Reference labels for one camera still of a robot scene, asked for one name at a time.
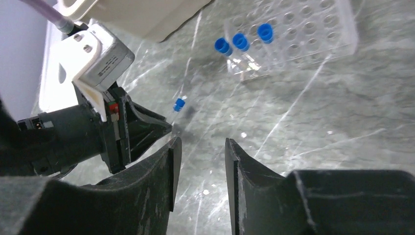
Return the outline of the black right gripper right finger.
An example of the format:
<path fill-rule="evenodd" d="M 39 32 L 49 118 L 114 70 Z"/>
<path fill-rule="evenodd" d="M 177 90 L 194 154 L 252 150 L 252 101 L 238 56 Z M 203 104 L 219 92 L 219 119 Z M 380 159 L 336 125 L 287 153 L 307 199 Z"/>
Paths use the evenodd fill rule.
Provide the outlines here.
<path fill-rule="evenodd" d="M 415 178 L 401 170 L 294 170 L 281 176 L 225 140 L 234 235 L 412 235 Z"/>

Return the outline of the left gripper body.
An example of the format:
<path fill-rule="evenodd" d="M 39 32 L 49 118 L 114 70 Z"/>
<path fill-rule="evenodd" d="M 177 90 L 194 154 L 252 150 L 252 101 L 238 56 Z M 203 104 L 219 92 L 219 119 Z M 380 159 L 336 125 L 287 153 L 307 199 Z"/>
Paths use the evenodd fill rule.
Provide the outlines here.
<path fill-rule="evenodd" d="M 79 103 L 50 113 L 14 121 L 5 104 L 0 105 L 1 176 L 51 175 L 96 155 L 111 173 L 130 162 L 126 91 L 112 85 L 103 93 L 104 115 L 100 115 L 76 89 Z"/>

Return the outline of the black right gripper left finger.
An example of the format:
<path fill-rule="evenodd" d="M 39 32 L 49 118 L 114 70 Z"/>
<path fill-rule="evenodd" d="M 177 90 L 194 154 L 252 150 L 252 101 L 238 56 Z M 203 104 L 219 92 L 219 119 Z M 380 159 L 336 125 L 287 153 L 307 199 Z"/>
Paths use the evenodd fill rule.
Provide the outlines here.
<path fill-rule="evenodd" d="M 96 185 L 1 177 L 3 235 L 164 235 L 174 210 L 182 140 Z"/>

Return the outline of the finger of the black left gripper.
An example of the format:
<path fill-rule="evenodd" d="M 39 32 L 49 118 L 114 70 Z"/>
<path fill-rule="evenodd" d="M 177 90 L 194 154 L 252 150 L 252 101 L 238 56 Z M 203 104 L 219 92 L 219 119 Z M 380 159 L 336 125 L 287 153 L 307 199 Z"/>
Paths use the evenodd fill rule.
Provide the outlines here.
<path fill-rule="evenodd" d="M 129 124 L 135 121 L 142 124 L 154 124 L 158 128 L 170 130 L 170 124 L 166 122 L 166 117 L 138 105 L 129 95 L 125 96 L 125 111 Z"/>
<path fill-rule="evenodd" d="M 156 141 L 169 134 L 172 126 L 139 124 L 129 126 L 131 162 L 138 160 Z"/>

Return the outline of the blue capped test tube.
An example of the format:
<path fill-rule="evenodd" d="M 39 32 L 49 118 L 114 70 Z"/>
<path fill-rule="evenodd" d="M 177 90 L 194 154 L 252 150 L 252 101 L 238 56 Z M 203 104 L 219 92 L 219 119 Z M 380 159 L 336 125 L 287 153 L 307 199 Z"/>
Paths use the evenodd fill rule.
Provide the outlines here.
<path fill-rule="evenodd" d="M 269 23 L 263 23 L 257 28 L 257 34 L 262 40 L 263 48 L 267 53 L 270 63 L 276 64 L 279 62 L 279 54 L 273 44 L 274 31 Z"/>
<path fill-rule="evenodd" d="M 250 42 L 243 33 L 236 33 L 232 38 L 232 43 L 239 50 L 240 64 L 245 70 L 258 71 L 261 68 L 255 55 L 249 51 Z"/>
<path fill-rule="evenodd" d="M 187 95 L 183 95 L 183 96 L 180 96 L 176 99 L 176 101 L 173 105 L 172 115 L 170 116 L 170 119 L 169 119 L 169 122 L 172 126 L 174 125 L 179 113 L 181 112 L 181 110 L 185 106 L 187 98 L 188 98 Z"/>
<path fill-rule="evenodd" d="M 241 59 L 233 51 L 232 46 L 228 43 L 228 41 L 225 38 L 218 38 L 214 43 L 214 48 L 225 58 L 229 73 L 237 74 L 242 72 L 242 69 L 240 67 Z"/>

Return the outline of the white bin lid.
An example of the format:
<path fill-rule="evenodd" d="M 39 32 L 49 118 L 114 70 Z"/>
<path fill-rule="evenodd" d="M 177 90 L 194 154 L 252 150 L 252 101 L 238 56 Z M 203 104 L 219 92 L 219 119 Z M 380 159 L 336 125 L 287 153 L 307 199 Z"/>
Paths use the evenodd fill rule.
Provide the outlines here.
<path fill-rule="evenodd" d="M 47 23 L 39 91 L 39 108 L 43 112 L 53 112 L 78 104 L 74 87 L 65 79 L 66 73 L 51 50 L 54 44 L 65 37 L 52 23 Z"/>

